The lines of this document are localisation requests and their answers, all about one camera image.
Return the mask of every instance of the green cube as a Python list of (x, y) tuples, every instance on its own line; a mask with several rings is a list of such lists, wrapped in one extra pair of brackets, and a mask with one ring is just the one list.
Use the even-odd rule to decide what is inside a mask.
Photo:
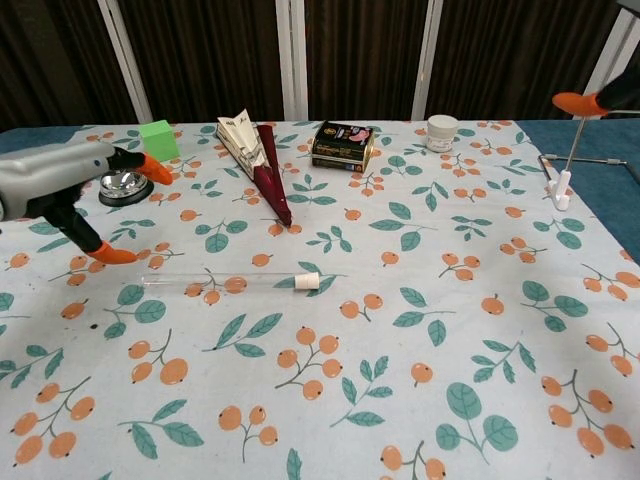
[(159, 162), (180, 156), (173, 129), (166, 120), (140, 125), (140, 136), (144, 143), (144, 151)]

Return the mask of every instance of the brown curtain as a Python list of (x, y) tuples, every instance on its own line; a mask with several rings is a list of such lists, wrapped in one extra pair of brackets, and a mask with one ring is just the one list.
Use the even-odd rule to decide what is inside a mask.
[(95, 1), (0, 1), (0, 128), (136, 117)]
[(551, 104), (587, 85), (614, 0), (447, 0), (425, 118), (563, 118)]
[(170, 122), (208, 122), (247, 108), (281, 120), (273, 0), (119, 2), (151, 111)]
[(305, 0), (311, 119), (409, 119), (426, 0)]

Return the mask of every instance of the canned fish tin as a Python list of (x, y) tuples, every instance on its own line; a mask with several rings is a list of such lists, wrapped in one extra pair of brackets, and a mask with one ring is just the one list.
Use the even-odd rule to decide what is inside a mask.
[(373, 139), (369, 127), (324, 122), (313, 139), (311, 163), (362, 173), (371, 158)]

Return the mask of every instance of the test tube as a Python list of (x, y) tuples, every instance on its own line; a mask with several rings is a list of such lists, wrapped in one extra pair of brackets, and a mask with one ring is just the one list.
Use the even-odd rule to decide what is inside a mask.
[(219, 289), (227, 293), (240, 293), (246, 288), (260, 287), (291, 287), (296, 290), (317, 290), (320, 286), (320, 276), (317, 272), (305, 273), (262, 273), (262, 272), (213, 272), (205, 269), (206, 273), (149, 273), (142, 276), (145, 288), (177, 288), (184, 290), (187, 295), (204, 289)]

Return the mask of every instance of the white jar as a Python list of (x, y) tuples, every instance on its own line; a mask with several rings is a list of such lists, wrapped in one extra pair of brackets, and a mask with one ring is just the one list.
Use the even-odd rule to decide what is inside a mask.
[(458, 132), (458, 120), (449, 115), (433, 115), (427, 120), (427, 148), (433, 152), (448, 152)]

